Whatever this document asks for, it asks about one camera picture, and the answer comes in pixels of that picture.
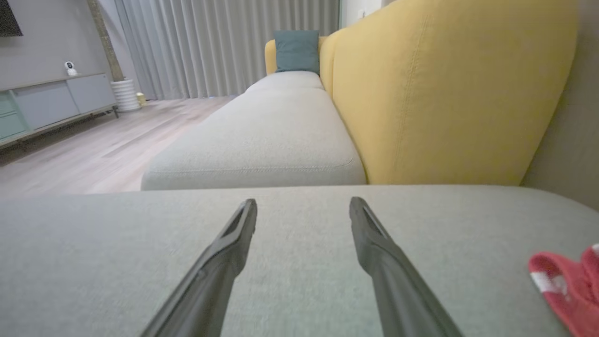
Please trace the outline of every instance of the curtain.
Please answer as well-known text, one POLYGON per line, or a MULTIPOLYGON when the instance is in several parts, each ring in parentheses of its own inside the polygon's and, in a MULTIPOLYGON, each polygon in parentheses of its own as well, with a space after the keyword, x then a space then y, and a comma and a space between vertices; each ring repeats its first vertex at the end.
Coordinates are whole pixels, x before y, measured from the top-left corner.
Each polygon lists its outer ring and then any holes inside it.
POLYGON ((116 0, 148 98, 238 95, 266 76, 279 29, 338 27, 338 0, 116 0))

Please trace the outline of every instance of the cabinet top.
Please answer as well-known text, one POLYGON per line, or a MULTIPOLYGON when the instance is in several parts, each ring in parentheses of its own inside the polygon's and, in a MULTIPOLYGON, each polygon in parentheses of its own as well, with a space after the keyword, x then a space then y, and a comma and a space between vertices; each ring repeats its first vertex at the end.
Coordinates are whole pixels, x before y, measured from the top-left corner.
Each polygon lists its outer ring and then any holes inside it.
POLYGON ((59 79, 46 80, 46 81, 33 82, 33 83, 25 83, 25 84, 18 85, 18 86, 12 86, 10 88, 0 88, 0 92, 9 91, 9 90, 13 90, 13 89, 27 88, 28 86, 36 86, 36 85, 53 83, 53 82, 61 82, 61 81, 66 81, 66 80, 78 79, 79 77, 87 77, 87 76, 102 75, 102 74, 105 74, 105 73, 93 73, 93 74, 85 74, 85 75, 65 76, 65 77, 61 77, 59 79))

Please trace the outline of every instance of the yellow fabric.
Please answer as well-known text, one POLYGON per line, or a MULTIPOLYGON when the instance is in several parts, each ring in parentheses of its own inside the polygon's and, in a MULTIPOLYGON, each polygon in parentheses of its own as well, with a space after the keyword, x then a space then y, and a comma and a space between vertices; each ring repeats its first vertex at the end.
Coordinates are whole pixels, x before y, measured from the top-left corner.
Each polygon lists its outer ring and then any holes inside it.
POLYGON ((401 0, 346 28, 332 97, 369 182, 518 185, 576 16, 572 0, 401 0))
POLYGON ((333 96, 333 60, 337 41, 345 29, 334 32, 320 46, 320 81, 329 95, 333 96))
MULTIPOLYGON (((320 53, 320 47, 325 42, 326 37, 320 37, 318 40, 318 52, 320 53)), ((277 46, 274 40, 270 40, 264 46, 264 61, 266 61, 266 75, 270 75, 277 71, 277 46)))

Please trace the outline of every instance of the wooden floor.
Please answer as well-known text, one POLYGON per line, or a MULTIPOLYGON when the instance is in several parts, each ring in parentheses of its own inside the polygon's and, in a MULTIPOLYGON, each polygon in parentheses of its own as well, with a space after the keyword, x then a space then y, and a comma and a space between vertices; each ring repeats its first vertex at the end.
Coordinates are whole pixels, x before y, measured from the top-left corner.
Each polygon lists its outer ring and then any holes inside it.
POLYGON ((156 154, 231 99, 150 102, 0 150, 0 200, 138 191, 156 154))

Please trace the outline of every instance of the white ribbed pot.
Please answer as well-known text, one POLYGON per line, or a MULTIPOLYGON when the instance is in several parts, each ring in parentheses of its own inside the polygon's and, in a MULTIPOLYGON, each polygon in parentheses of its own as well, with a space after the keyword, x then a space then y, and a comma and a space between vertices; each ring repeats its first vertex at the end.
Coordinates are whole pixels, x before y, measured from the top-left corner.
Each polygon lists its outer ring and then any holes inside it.
POLYGON ((113 88, 119 112, 130 112, 141 109, 140 102, 135 94, 133 80, 110 82, 113 88))

